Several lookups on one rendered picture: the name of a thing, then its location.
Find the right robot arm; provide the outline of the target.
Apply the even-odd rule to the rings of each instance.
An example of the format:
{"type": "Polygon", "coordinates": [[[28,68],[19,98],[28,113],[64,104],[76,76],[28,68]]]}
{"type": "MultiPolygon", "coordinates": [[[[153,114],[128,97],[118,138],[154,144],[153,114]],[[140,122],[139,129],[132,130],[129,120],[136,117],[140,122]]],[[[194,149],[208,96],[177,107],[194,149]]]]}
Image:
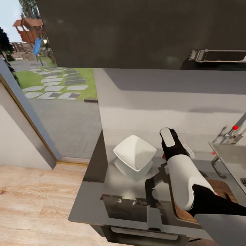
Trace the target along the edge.
{"type": "Polygon", "coordinates": [[[190,213],[219,246],[246,246],[246,207],[216,195],[196,168],[194,152],[174,129],[160,130],[174,201],[190,213]]]}

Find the cutting board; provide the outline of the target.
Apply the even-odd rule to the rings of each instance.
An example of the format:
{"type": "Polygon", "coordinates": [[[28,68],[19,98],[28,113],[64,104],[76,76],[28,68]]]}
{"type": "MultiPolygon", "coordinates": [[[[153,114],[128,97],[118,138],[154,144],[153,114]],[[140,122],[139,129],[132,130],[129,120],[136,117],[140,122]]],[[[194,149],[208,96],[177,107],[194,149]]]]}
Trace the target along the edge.
{"type": "MultiPolygon", "coordinates": [[[[221,193],[223,193],[227,197],[227,199],[229,201],[232,201],[232,202],[235,202],[235,203],[239,204],[237,202],[235,196],[233,195],[231,189],[229,188],[229,186],[225,182],[218,181],[218,180],[212,180],[212,179],[206,179],[206,180],[211,185],[211,187],[214,190],[214,192],[216,193],[216,195],[218,195],[220,197],[223,197],[222,194],[221,194],[221,193]]],[[[186,221],[191,221],[191,222],[198,223],[195,220],[195,218],[190,213],[180,209],[177,206],[177,204],[175,203],[174,197],[173,197],[173,192],[172,192],[172,185],[171,185],[170,175],[169,175],[169,183],[170,183],[170,189],[171,189],[171,194],[172,194],[174,212],[175,212],[176,217],[181,219],[181,220],[186,220],[186,221]]]]}

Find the parer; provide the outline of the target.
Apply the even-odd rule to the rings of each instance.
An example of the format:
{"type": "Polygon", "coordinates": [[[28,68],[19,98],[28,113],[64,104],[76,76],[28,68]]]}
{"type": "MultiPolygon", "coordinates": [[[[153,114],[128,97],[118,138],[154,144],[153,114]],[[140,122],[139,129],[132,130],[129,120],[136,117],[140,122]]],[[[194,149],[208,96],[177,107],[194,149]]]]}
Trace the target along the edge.
{"type": "MultiPolygon", "coordinates": [[[[163,157],[165,158],[165,154],[163,154],[163,157]]],[[[202,171],[199,170],[199,172],[200,172],[202,175],[208,177],[208,176],[207,176],[206,174],[204,174],[202,171]]]]}

